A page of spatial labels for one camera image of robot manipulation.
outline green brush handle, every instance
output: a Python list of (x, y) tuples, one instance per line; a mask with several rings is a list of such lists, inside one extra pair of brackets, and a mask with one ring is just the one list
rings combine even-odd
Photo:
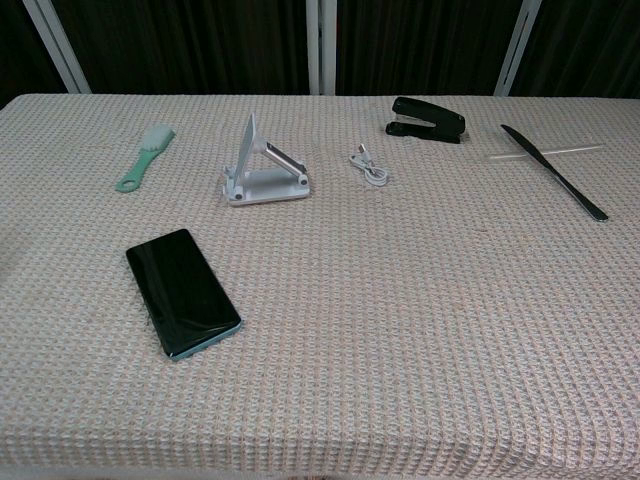
[(142, 176), (149, 164), (161, 151), (140, 150), (140, 157), (136, 164), (129, 170), (122, 180), (116, 183), (116, 190), (122, 193), (129, 193), (136, 190), (142, 183)]

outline dark curtain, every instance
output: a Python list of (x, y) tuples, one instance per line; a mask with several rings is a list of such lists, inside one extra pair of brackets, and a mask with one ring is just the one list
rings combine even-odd
[(54, 0), (94, 92), (309, 93), (302, 0)]
[(338, 2), (341, 95), (493, 95), (518, 0)]
[(640, 98), (640, 1), (544, 0), (511, 95)]
[(66, 91), (22, 1), (0, 1), (0, 108), (23, 93)]

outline knife handle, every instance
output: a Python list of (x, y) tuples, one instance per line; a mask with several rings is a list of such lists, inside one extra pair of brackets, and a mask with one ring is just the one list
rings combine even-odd
[(589, 200), (580, 192), (580, 190), (578, 190), (576, 187), (571, 185), (562, 175), (558, 173), (558, 171), (555, 168), (553, 169), (553, 174), (556, 177), (556, 179), (562, 184), (562, 186), (566, 188), (567, 191), (573, 196), (573, 198), (575, 198), (578, 201), (578, 203), (580, 203), (580, 205), (582, 205), (583, 208), (587, 212), (589, 212), (589, 215), (591, 215), (593, 218), (595, 218), (599, 222), (607, 221), (609, 216), (606, 213), (604, 213), (602, 210), (600, 210), (598, 207), (596, 207), (595, 204), (591, 202), (591, 200)]

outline white bristles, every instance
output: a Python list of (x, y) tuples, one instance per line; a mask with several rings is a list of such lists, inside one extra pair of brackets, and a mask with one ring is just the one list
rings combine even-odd
[(164, 150), (174, 137), (175, 132), (166, 125), (156, 125), (142, 137), (141, 150)]

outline black stapler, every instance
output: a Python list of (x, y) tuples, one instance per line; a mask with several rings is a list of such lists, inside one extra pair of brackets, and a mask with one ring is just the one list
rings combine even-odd
[(389, 135), (460, 143), (460, 134), (465, 128), (464, 117), (456, 112), (407, 97), (396, 98), (393, 111), (396, 121), (387, 125)]

